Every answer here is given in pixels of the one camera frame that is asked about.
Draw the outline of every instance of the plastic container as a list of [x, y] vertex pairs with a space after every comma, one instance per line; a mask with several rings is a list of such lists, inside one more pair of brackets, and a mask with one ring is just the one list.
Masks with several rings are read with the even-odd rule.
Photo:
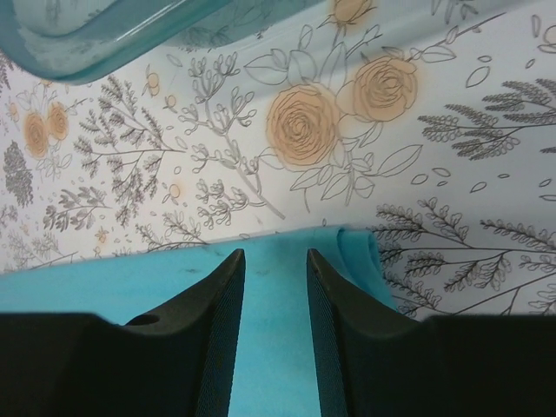
[[181, 32], [214, 48], [319, 0], [0, 0], [0, 49], [35, 76], [88, 83]]

